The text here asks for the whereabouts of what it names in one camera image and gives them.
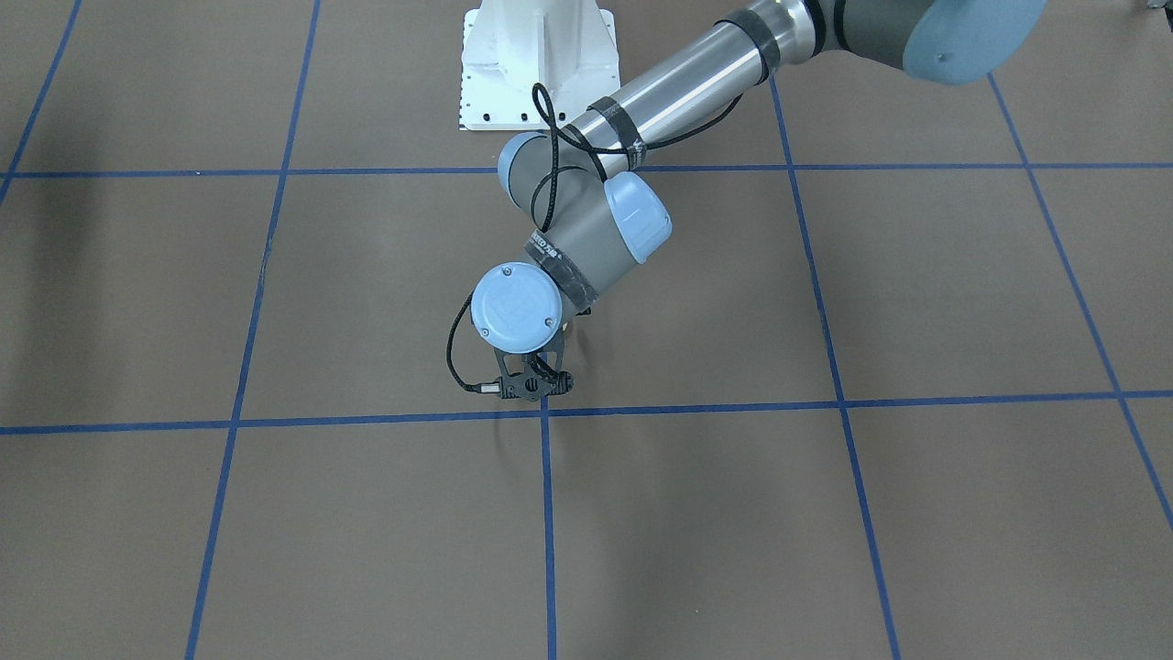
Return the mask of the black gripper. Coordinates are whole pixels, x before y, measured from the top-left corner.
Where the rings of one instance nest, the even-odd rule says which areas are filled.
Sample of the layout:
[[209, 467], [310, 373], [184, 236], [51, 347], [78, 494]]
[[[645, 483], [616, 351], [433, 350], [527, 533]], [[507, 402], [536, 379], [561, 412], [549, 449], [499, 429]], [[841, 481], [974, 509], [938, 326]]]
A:
[[565, 359], [565, 333], [556, 333], [541, 349], [528, 355], [529, 380], [569, 381], [569, 372], [563, 368]]

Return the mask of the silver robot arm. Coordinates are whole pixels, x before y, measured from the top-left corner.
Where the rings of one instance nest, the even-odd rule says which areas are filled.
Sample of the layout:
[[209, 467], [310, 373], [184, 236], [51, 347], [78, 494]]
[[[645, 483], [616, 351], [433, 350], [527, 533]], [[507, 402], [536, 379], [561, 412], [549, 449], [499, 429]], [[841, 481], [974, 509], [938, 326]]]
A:
[[694, 138], [784, 64], [841, 50], [947, 86], [996, 70], [1026, 39], [1043, 1], [754, 1], [561, 124], [533, 84], [544, 131], [515, 135], [499, 183], [533, 220], [522, 256], [490, 268], [457, 309], [493, 347], [499, 377], [465, 392], [537, 401], [570, 392], [567, 325], [644, 264], [671, 217], [637, 173], [649, 154]]

